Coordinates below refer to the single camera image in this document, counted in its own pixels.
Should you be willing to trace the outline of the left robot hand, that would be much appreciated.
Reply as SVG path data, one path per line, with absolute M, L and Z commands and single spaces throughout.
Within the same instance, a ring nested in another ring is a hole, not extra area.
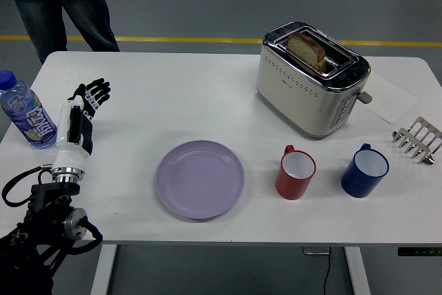
M 67 169 L 84 170 L 93 150 L 93 123 L 97 109 L 110 98 L 110 83 L 103 78 L 80 84 L 61 108 L 56 147 L 58 155 L 52 165 L 54 174 Z

